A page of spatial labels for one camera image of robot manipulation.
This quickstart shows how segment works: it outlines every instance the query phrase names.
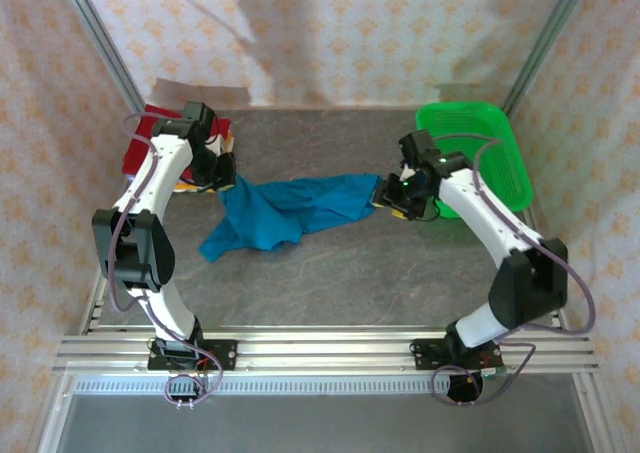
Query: floral wall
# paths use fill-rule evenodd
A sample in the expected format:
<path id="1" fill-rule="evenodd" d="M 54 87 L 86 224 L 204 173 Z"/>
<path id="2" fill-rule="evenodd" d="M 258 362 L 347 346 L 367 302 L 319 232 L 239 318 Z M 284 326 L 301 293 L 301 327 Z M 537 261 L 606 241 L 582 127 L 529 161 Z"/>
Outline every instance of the floral wall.
<path id="1" fill-rule="evenodd" d="M 92 0 L 144 98 L 500 103 L 556 0 Z"/>
<path id="2" fill-rule="evenodd" d="M 569 245 L 597 304 L 594 338 L 632 451 L 640 451 L 640 0 L 581 0 L 514 131 L 539 226 Z M 571 285 L 572 323 L 586 318 Z"/>
<path id="3" fill-rule="evenodd" d="M 0 0 L 0 58 L 0 450 L 19 453 L 87 303 L 128 107 L 67 0 Z"/>

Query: metal frame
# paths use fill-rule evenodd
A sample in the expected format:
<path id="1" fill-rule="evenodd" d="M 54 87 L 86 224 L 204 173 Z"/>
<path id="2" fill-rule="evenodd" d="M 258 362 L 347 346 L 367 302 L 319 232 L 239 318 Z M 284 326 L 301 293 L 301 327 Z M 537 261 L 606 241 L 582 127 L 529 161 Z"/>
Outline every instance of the metal frame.
<path id="1" fill-rule="evenodd" d="M 134 110 L 142 110 L 144 101 L 124 62 L 118 55 L 90 0 L 70 0 L 78 11 L 87 32 L 100 55 Z M 558 0 L 551 16 L 525 62 L 518 79 L 504 103 L 504 111 L 511 114 L 523 97 L 535 73 L 540 68 L 555 38 L 578 0 Z M 525 217 L 535 229 L 531 212 Z M 74 394 L 111 388 L 125 394 L 134 391 L 122 385 L 157 385 L 168 377 L 166 373 L 146 371 L 147 340 L 153 336 L 150 326 L 101 325 L 100 314 L 104 305 L 106 281 L 99 270 L 93 284 L 83 323 L 75 336 L 63 339 L 55 361 L 57 374 L 43 414 L 37 420 L 28 451 L 55 451 L 67 419 Z M 562 311 L 553 319 L 556 327 L 566 326 Z M 223 385 L 229 391 L 256 394 L 260 388 L 251 385 L 269 385 L 274 377 L 280 387 L 268 387 L 269 394 L 286 389 L 291 381 L 301 384 L 331 383 L 330 379 L 347 378 L 343 385 L 356 380 L 366 394 L 385 393 L 383 386 L 398 385 L 394 392 L 426 392 L 425 373 L 413 367 L 408 350 L 415 338 L 439 338 L 444 331 L 426 327 L 236 327 L 206 332 L 205 337 L 235 338 L 239 340 L 237 365 L 226 374 Z M 592 342 L 588 337 L 567 338 L 550 333 L 524 331 L 513 339 L 528 340 L 538 347 L 524 374 L 571 374 L 580 398 L 582 412 L 596 452 L 631 451 L 614 421 L 614 414 L 606 384 L 600 372 Z M 502 349 L 508 370 L 524 357 L 522 348 L 505 345 Z M 146 386 L 151 394 L 158 394 L 155 386 Z"/>
<path id="2" fill-rule="evenodd" d="M 511 117 L 518 103 L 524 97 L 527 88 L 542 66 L 577 2 L 578 0 L 557 1 L 502 105 L 502 109 L 508 117 Z"/>
<path id="3" fill-rule="evenodd" d="M 69 0 L 69 4 L 78 13 L 87 36 L 96 47 L 132 111 L 144 111 L 145 101 L 91 0 Z"/>

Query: mounting plate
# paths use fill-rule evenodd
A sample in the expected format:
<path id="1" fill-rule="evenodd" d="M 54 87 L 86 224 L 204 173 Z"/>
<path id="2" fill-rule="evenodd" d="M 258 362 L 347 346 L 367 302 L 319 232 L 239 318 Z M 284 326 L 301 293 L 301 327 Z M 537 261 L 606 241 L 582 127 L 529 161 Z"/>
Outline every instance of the mounting plate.
<path id="1" fill-rule="evenodd" d="M 444 338 L 413 340 L 409 350 L 413 354 L 416 370 L 435 370 L 445 365 L 461 366 L 470 371 L 504 366 L 500 347 L 493 342 L 469 351 L 456 361 L 450 359 Z"/>
<path id="2" fill-rule="evenodd" d="M 198 346 L 203 350 L 210 351 L 222 364 L 224 371 L 233 371 L 236 368 L 236 358 L 238 353 L 238 342 L 236 340 L 201 340 Z M 176 371 L 185 370 L 187 368 L 184 365 L 176 362 L 171 358 L 166 358 L 159 355 L 159 351 L 153 343 L 151 345 L 151 355 L 149 355 L 149 362 L 147 363 L 147 370 L 149 371 Z M 212 362 L 201 363 L 196 366 L 198 371 L 204 369 L 208 371 L 216 371 L 218 368 Z"/>

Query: cable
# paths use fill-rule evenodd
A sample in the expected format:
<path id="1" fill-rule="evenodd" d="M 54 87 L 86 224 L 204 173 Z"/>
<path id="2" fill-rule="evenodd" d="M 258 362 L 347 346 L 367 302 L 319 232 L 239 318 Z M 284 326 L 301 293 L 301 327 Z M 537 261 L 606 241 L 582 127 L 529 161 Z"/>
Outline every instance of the cable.
<path id="1" fill-rule="evenodd" d="M 559 330 L 557 328 L 549 327 L 549 326 L 546 326 L 546 325 L 538 325 L 538 324 L 533 324 L 533 323 L 527 323 L 525 325 L 522 325 L 519 329 L 544 330 L 544 331 L 550 331 L 550 332 L 553 332 L 553 333 L 556 333 L 556 334 L 567 335 L 567 336 L 583 335 L 583 334 L 588 333 L 589 331 L 591 331 L 591 329 L 593 328 L 593 325 L 595 324 L 595 320 L 596 320 L 596 307 L 595 307 L 595 302 L 593 300 L 593 294 L 591 293 L 591 290 L 589 289 L 589 286 L 585 283 L 585 281 L 578 274 L 578 272 L 571 265 L 569 265 L 566 261 L 564 261 L 562 258 L 557 256 L 553 252 L 549 251 L 544 246 L 542 246 L 539 243 L 537 243 L 532 238 L 529 238 L 522 231 L 520 231 L 518 226 L 515 223 L 513 223 L 504 213 L 502 213 L 502 211 L 500 211 L 498 206 L 495 205 L 493 203 L 493 201 L 491 201 L 491 198 L 489 198 L 487 196 L 487 194 L 481 188 L 481 184 L 480 184 L 480 161 L 482 160 L 482 156 L 487 152 L 487 150 L 489 150 L 489 148 L 499 144 L 501 142 L 501 140 L 499 138 L 493 138 L 493 137 L 490 137 L 490 136 L 470 134 L 470 133 L 469 134 L 444 135 L 444 136 L 440 136 L 440 137 L 434 138 L 434 140 L 435 141 L 439 141 L 439 140 L 446 140 L 446 139 L 449 139 L 449 138 L 474 138 L 474 139 L 478 139 L 478 140 L 487 141 L 487 144 L 483 145 L 478 150 L 478 152 L 476 153 L 476 155 L 475 155 L 475 157 L 473 159 L 472 177 L 473 177 L 474 187 L 475 187 L 478 195 L 480 196 L 482 201 L 487 205 L 487 207 L 491 210 L 491 212 L 493 214 L 495 214 L 498 218 L 500 218 L 500 220 L 502 220 L 502 222 L 505 225 L 507 225 L 507 227 L 513 232 L 514 235 L 517 235 L 519 238 L 521 238 L 529 246 L 531 246 L 535 250 L 539 251 L 541 254 L 545 255 L 551 261 L 553 261 L 556 264 L 560 265 L 560 267 L 562 267 L 569 275 L 571 275 L 571 277 L 576 281 L 576 283 L 578 283 L 578 286 L 580 286 L 580 289 L 582 290 L 582 292 L 584 294 L 584 297 L 585 297 L 585 299 L 587 301 L 587 306 L 589 308 L 589 317 L 587 319 L 587 323 L 582 328 L 578 328 L 576 330 Z M 466 403 L 463 403 L 463 402 L 457 402 L 456 403 L 456 402 L 452 402 L 450 400 L 445 400 L 444 398 L 442 398 L 441 395 L 438 395 L 435 392 L 435 377 L 436 377 L 436 375 L 438 373 L 440 373 L 442 371 L 445 371 L 445 370 L 462 371 L 468 378 L 471 378 L 473 380 L 474 384 L 476 385 L 476 391 L 478 389 L 477 389 L 477 384 L 475 382 L 475 378 L 473 377 L 471 372 L 469 372 L 469 370 L 467 370 L 466 368 L 455 366 L 455 365 L 444 365 L 444 366 L 441 366 L 440 368 L 437 368 L 433 372 L 431 377 L 429 378 L 429 388 L 431 390 L 431 396 L 433 396 L 438 402 L 443 403 L 445 405 L 449 405 L 449 406 L 474 406 L 474 405 L 486 404 L 486 403 L 488 403 L 490 401 L 495 400 L 500 395 L 502 395 L 513 384 L 513 382 L 516 380 L 516 378 L 518 377 L 520 372 L 522 372 L 522 370 L 527 365 L 527 363 L 529 362 L 529 360 L 531 359 L 531 357 L 533 356 L 533 354 L 536 351 L 536 346 L 533 343 L 522 343 L 522 342 L 504 343 L 504 342 L 501 341 L 502 338 L 505 338 L 508 335 L 514 333 L 514 331 L 509 331 L 509 332 L 507 332 L 507 333 L 505 333 L 503 335 L 498 336 L 496 339 L 494 339 L 494 342 L 496 344 L 498 344 L 498 345 L 506 345 L 506 346 L 528 346 L 528 347 L 530 347 L 530 350 L 529 350 L 529 353 L 527 354 L 527 356 L 525 356 L 525 358 L 522 361 L 522 363 L 520 364 L 520 366 L 513 373 L 513 375 L 511 375 L 507 379 L 507 381 L 505 381 L 504 384 L 493 395 L 491 395 L 489 398 L 485 398 L 485 399 L 480 400 L 480 401 L 471 401 L 471 402 L 466 402 Z"/>
<path id="2" fill-rule="evenodd" d="M 435 380 L 436 380 L 436 375 L 438 373 L 441 373 L 443 371 L 446 370 L 457 370 L 460 371 L 462 373 L 464 373 L 468 378 L 471 378 L 475 388 L 476 388 L 476 392 L 478 393 L 478 396 L 480 396 L 480 392 L 479 392 L 479 388 L 478 388 L 478 383 L 476 382 L 476 379 L 473 377 L 473 375 L 471 374 L 471 372 L 469 370 L 467 370 L 466 368 L 462 368 L 461 366 L 456 366 L 456 365 L 444 365 L 441 366 L 440 368 L 437 368 L 433 374 L 431 375 L 431 377 L 429 378 L 429 390 L 431 391 L 431 396 L 433 398 L 435 398 L 438 402 L 442 403 L 443 405 L 448 405 L 448 406 L 475 406 L 475 405 L 484 405 L 489 403 L 490 401 L 493 401 L 495 399 L 497 399 L 499 396 L 502 396 L 502 394 L 507 391 L 511 385 L 513 384 L 514 381 L 516 381 L 516 378 L 518 377 L 518 375 L 520 375 L 520 372 L 524 369 L 525 366 L 527 366 L 527 363 L 529 363 L 529 360 L 531 359 L 531 357 L 533 356 L 533 354 L 536 351 L 536 345 L 534 345 L 533 343 L 521 343 L 521 342 L 509 342 L 509 343 L 503 343 L 501 341 L 496 341 L 496 344 L 499 345 L 506 345 L 506 346 L 528 346 L 529 352 L 527 353 L 527 356 L 524 357 L 524 360 L 522 361 L 522 363 L 520 364 L 520 366 L 518 366 L 518 368 L 516 369 L 516 371 L 513 372 L 513 375 L 511 375 L 507 381 L 505 381 L 500 388 L 498 388 L 498 390 L 493 393 L 493 395 L 491 395 L 489 398 L 483 398 L 482 400 L 477 400 L 477 401 L 468 401 L 468 402 L 462 402 L 462 401 L 458 401 L 458 402 L 454 402 L 452 400 L 445 400 L 442 395 L 439 395 L 436 393 L 436 389 L 435 389 Z"/>
<path id="3" fill-rule="evenodd" d="M 190 406 L 193 407 L 198 403 L 207 399 L 209 396 L 211 396 L 218 389 L 218 387 L 220 386 L 220 383 L 222 383 L 224 372 L 223 372 L 222 364 L 220 363 L 220 361 L 210 352 L 198 347 L 197 344 L 192 345 L 191 343 L 180 338 L 174 331 L 172 331 L 164 323 L 162 323 L 162 321 L 160 321 L 160 319 L 156 316 L 153 309 L 151 308 L 151 305 L 149 303 L 149 296 L 145 291 L 142 292 L 141 296 L 133 297 L 131 302 L 124 307 L 120 305 L 116 297 L 117 286 L 116 286 L 116 280 L 115 280 L 115 259 L 116 259 L 116 247 L 118 244 L 118 238 L 120 237 L 120 233 L 122 232 L 124 222 L 126 221 L 126 218 L 129 212 L 131 211 L 133 206 L 136 204 L 136 202 L 139 201 L 141 193 L 144 191 L 149 181 L 151 181 L 151 178 L 153 177 L 153 174 L 155 173 L 158 167 L 158 161 L 159 161 L 158 151 L 155 145 L 151 142 L 151 140 L 149 140 L 148 138 L 145 138 L 144 136 L 138 135 L 136 133 L 131 133 L 126 128 L 127 121 L 129 121 L 132 118 L 142 118 L 142 117 L 166 118 L 165 116 L 159 115 L 156 113 L 142 112 L 142 113 L 132 113 L 131 115 L 127 116 L 124 120 L 122 120 L 122 125 L 121 125 L 122 131 L 128 137 L 132 138 L 133 140 L 141 141 L 142 143 L 149 146 L 149 152 L 151 153 L 151 165 L 149 167 L 149 170 L 145 174 L 144 178 L 140 182 L 140 186 L 138 186 L 138 188 L 133 192 L 133 194 L 131 195 L 131 199 L 126 204 L 124 209 L 120 212 L 120 218 L 118 218 L 118 221 L 116 222 L 116 225 L 113 230 L 113 235 L 111 236 L 111 242 L 109 243 L 109 256 L 107 258 L 107 281 L 109 284 L 109 298 L 111 300 L 111 304 L 113 305 L 113 308 L 119 313 L 124 313 L 130 310 L 134 304 L 139 303 L 142 309 L 147 313 L 147 316 L 149 317 L 151 322 L 154 324 L 154 326 L 160 328 L 162 331 L 164 331 L 167 334 L 167 336 L 169 336 L 174 341 L 177 341 L 184 347 L 189 348 L 195 353 L 198 353 L 200 355 L 203 355 L 209 358 L 213 362 L 213 364 L 216 365 L 216 367 L 218 368 L 218 376 L 214 384 L 209 389 L 207 389 L 204 381 L 201 381 L 200 379 L 187 374 L 180 374 L 180 375 L 171 377 L 165 383 L 164 390 L 163 390 L 165 399 L 169 403 L 180 407 L 182 405 L 182 401 L 174 400 L 173 398 L 171 398 L 171 395 L 169 393 L 169 389 L 171 388 L 171 385 L 174 382 L 178 381 L 179 379 L 185 379 L 193 382 L 196 385 L 196 387 L 200 389 L 200 396 L 198 396 L 195 400 L 189 401 Z"/>

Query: ventilation grille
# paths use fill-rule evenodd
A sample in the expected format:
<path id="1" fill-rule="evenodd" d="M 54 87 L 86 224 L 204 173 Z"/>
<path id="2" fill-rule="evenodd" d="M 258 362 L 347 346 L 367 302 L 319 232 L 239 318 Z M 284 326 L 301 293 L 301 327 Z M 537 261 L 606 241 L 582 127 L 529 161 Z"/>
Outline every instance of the ventilation grille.
<path id="1" fill-rule="evenodd" d="M 449 377 L 439 376 L 435 381 L 436 392 L 446 394 Z M 91 395 L 157 395 L 162 394 L 165 382 L 153 378 L 83 377 L 76 384 L 75 394 Z M 193 383 L 176 381 L 171 394 L 193 391 Z M 375 395 L 429 393 L 428 377 L 419 379 L 397 377 L 366 378 L 242 378 L 226 377 L 218 395 Z"/>

